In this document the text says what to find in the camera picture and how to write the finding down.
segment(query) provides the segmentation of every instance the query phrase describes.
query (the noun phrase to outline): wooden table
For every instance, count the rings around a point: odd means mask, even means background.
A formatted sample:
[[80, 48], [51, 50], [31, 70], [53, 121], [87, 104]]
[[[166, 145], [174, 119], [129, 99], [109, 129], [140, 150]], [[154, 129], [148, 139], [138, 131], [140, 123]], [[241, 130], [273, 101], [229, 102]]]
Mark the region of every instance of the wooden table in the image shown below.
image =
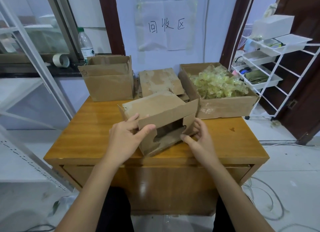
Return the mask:
[[[89, 97], [44, 157], [78, 190], [105, 153], [109, 129], [122, 121], [117, 105], [125, 102], [93, 102]], [[242, 117], [205, 123], [220, 161], [239, 184], [268, 160]], [[132, 214], [209, 215], [218, 196], [213, 180], [182, 142], [150, 158], [137, 149], [111, 185], [126, 190]]]

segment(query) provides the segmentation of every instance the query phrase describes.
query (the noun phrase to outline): paper sign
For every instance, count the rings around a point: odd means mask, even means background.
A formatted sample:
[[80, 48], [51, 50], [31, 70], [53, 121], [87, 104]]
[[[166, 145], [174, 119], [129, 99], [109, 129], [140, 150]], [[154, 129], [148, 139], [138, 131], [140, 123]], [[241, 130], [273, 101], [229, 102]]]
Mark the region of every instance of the paper sign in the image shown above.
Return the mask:
[[192, 47], [196, 10], [194, 0], [139, 4], [136, 16], [139, 51]]

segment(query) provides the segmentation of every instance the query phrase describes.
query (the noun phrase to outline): bottle label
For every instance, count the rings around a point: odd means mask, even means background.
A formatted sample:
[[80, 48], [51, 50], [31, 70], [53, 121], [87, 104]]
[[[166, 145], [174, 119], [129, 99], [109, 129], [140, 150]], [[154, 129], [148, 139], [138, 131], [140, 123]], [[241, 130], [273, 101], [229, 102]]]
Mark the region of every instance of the bottle label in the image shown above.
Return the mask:
[[87, 57], [94, 57], [95, 53], [94, 53], [94, 49], [90, 48], [90, 49], [81, 49], [84, 61], [87, 63], [88, 59]]

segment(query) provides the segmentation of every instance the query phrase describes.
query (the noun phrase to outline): person's left hand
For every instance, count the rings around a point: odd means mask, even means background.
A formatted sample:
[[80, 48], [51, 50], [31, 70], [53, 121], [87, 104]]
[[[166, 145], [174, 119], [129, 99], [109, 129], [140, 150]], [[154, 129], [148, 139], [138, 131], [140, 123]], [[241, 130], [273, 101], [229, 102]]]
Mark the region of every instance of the person's left hand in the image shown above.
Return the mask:
[[141, 141], [156, 128], [154, 124], [148, 124], [138, 133], [131, 130], [138, 128], [139, 114], [136, 113], [127, 121], [116, 123], [109, 130], [109, 145], [104, 155], [104, 160], [109, 164], [120, 167], [136, 151]]

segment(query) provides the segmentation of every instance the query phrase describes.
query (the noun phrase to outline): green cloth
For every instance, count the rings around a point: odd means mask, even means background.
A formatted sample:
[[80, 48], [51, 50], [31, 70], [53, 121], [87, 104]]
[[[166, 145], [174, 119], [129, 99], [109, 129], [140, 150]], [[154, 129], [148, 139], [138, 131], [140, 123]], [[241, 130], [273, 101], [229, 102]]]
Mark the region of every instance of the green cloth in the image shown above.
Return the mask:
[[245, 78], [249, 80], [251, 84], [261, 84], [267, 82], [269, 76], [261, 70], [254, 70], [244, 74]]

